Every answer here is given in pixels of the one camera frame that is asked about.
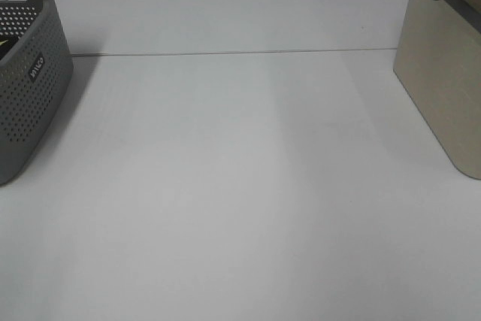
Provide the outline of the grey perforated plastic basket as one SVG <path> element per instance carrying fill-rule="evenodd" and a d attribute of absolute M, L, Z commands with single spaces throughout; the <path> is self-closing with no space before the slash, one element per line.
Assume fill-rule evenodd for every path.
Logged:
<path fill-rule="evenodd" d="M 1 183 L 17 177 L 62 103 L 74 66 L 55 0 L 1 3 Z"/>

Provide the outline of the beige plastic basket grey rim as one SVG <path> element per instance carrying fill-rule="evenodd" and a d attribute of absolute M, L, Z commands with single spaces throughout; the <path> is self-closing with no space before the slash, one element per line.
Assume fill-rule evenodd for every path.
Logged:
<path fill-rule="evenodd" d="M 447 157 L 480 178 L 480 0 L 408 0 L 394 73 Z"/>

